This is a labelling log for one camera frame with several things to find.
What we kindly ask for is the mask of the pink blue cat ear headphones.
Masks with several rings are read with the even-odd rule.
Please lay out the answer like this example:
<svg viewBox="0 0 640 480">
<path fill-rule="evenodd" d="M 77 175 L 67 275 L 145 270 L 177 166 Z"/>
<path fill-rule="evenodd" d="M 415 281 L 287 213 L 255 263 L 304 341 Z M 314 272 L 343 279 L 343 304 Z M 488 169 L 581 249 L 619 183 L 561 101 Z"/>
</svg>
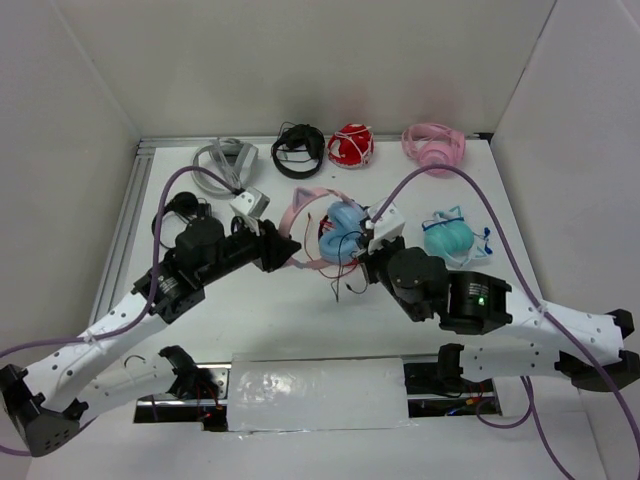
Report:
<svg viewBox="0 0 640 480">
<path fill-rule="evenodd" d="M 323 187 L 296 187 L 291 204 L 281 217 L 278 232 L 290 238 L 291 228 L 297 217 L 313 202 L 326 197 L 339 199 L 327 209 L 327 220 L 331 228 L 318 239 L 320 257 L 300 262 L 290 257 L 285 265 L 298 269 L 323 270 L 332 265 L 349 265 L 354 262 L 351 255 L 358 249 L 358 238 L 362 235 L 360 222 L 365 217 L 364 209 L 349 196 L 338 190 Z"/>
</svg>

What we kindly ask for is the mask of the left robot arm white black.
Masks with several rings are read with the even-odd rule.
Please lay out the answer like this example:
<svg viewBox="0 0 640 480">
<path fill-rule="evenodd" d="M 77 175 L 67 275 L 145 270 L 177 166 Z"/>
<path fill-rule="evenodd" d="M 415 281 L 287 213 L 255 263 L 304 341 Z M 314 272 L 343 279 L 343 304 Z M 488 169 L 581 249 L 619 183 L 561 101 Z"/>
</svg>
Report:
<svg viewBox="0 0 640 480">
<path fill-rule="evenodd" d="M 207 285 L 248 264 L 276 271 L 300 248 L 268 220 L 231 234 L 214 217 L 192 220 L 101 320 L 38 362 L 2 368 L 1 400 L 27 455 L 56 451 L 122 403 L 160 392 L 176 399 L 193 394 L 198 368 L 182 348 L 150 356 L 132 348 L 202 302 Z"/>
</svg>

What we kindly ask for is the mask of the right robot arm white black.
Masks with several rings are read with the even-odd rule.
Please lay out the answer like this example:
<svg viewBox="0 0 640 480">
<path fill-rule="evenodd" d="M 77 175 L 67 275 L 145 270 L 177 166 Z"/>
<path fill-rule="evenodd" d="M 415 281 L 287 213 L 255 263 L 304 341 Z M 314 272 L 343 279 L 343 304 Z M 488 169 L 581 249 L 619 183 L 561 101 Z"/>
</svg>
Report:
<svg viewBox="0 0 640 480">
<path fill-rule="evenodd" d="M 591 314 L 534 303 L 521 289 L 475 271 L 450 271 L 444 261 L 404 239 L 360 243 L 356 257 L 368 283 L 381 284 L 413 322 L 436 319 L 460 336 L 509 336 L 516 347 L 448 343 L 438 351 L 436 379 L 448 392 L 498 377 L 551 377 L 608 392 L 639 379 L 639 356 L 625 349 L 630 312 Z"/>
</svg>

